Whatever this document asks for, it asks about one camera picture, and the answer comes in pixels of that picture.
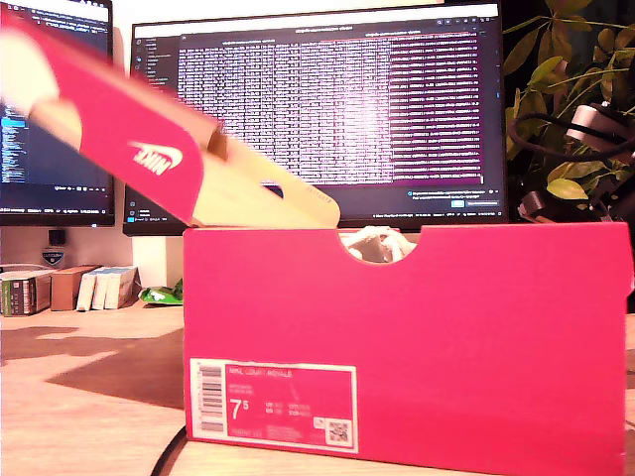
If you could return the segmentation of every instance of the desk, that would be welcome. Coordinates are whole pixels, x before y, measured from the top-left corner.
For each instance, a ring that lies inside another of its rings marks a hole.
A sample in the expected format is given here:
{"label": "desk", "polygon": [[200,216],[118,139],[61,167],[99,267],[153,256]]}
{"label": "desk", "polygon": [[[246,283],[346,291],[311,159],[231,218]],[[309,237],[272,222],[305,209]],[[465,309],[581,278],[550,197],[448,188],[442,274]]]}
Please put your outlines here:
{"label": "desk", "polygon": [[[148,476],[185,424],[183,309],[2,320],[2,474]],[[627,475],[635,475],[635,315],[627,319]],[[188,442],[174,476],[468,473]]]}

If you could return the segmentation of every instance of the computer monitor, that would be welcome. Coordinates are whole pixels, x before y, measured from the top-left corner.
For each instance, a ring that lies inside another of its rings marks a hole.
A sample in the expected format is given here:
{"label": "computer monitor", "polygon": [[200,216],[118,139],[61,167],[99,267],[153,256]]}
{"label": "computer monitor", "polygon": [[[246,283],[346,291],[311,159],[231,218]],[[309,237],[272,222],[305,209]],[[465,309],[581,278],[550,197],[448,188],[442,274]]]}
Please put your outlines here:
{"label": "computer monitor", "polygon": [[[340,227],[419,231],[507,219],[501,45],[496,1],[137,24],[131,74],[330,195]],[[124,232],[174,221],[140,202]]]}
{"label": "computer monitor", "polygon": [[[0,8],[112,57],[110,0],[12,0],[0,2]],[[0,225],[114,224],[111,175],[10,104],[0,104],[0,114]]]}

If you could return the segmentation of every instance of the black cable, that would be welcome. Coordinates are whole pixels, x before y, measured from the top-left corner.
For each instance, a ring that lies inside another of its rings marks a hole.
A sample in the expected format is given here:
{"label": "black cable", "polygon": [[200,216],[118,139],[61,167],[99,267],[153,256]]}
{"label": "black cable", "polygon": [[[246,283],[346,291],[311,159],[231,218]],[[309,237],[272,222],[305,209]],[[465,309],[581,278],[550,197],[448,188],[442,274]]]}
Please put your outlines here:
{"label": "black cable", "polygon": [[527,142],[524,139],[521,139],[518,135],[518,125],[521,122],[528,121],[530,119],[542,119],[543,121],[549,122],[551,124],[556,124],[557,126],[561,126],[564,128],[575,129],[577,131],[583,132],[584,134],[597,137],[603,139],[608,142],[615,143],[619,140],[618,136],[614,134],[607,134],[604,132],[596,131],[594,129],[590,129],[588,127],[580,126],[578,124],[574,124],[573,122],[568,122],[558,117],[550,116],[549,114],[543,114],[540,112],[534,112],[531,114],[525,114],[523,116],[519,116],[512,122],[509,128],[509,137],[516,144],[521,146],[523,149],[527,149],[532,152],[536,152],[539,154],[544,154],[545,156],[553,157],[556,159],[561,159],[566,162],[593,162],[593,161],[602,161],[605,159],[610,159],[612,157],[618,156],[623,152],[633,153],[633,148],[635,148],[635,136],[631,137],[625,142],[622,142],[617,147],[610,149],[604,152],[592,152],[590,154],[584,154],[583,156],[575,156],[573,154],[563,154],[561,152],[552,151],[547,149],[546,147],[539,146],[537,144],[532,144],[531,142]]}
{"label": "black cable", "polygon": [[165,469],[168,469],[168,472],[170,472],[170,470],[172,469],[172,465],[168,467],[168,461],[171,459],[172,456],[178,455],[177,450],[181,451],[187,440],[188,431],[184,426],[179,430],[177,434],[175,434],[175,437],[172,438],[172,441],[170,441],[170,443],[168,443],[166,449],[163,450],[163,453],[161,453],[161,456],[159,456],[157,464],[155,464],[155,467],[153,468],[152,473],[150,473],[150,476],[165,476]]}

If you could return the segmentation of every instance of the size number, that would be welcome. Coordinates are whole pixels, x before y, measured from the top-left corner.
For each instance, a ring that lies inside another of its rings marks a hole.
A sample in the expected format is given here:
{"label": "size number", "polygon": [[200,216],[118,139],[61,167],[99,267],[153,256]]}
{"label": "size number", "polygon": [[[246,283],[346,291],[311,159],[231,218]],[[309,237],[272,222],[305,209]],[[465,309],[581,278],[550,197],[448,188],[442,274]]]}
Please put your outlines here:
{"label": "size number", "polygon": [[232,419],[236,419],[238,417],[238,411],[240,409],[247,411],[249,410],[249,402],[241,399],[229,399],[229,402],[234,405],[234,410],[231,414]]}

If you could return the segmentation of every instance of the white book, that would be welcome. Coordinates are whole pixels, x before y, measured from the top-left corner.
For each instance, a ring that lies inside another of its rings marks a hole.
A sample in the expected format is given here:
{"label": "white book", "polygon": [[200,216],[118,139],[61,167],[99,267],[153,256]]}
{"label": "white book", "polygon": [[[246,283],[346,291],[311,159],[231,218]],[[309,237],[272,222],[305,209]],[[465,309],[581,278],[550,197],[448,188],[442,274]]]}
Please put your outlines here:
{"label": "white book", "polygon": [[104,308],[118,309],[132,296],[137,267],[119,268],[108,277]]}
{"label": "white book", "polygon": [[104,268],[95,276],[95,291],[92,294],[91,309],[103,310],[106,304],[106,289],[108,286],[108,278],[115,273],[117,268]]}
{"label": "white book", "polygon": [[77,295],[77,306],[75,307],[77,310],[90,310],[97,275],[103,270],[105,270],[103,267],[97,268],[96,270],[89,271],[81,276],[79,294]]}

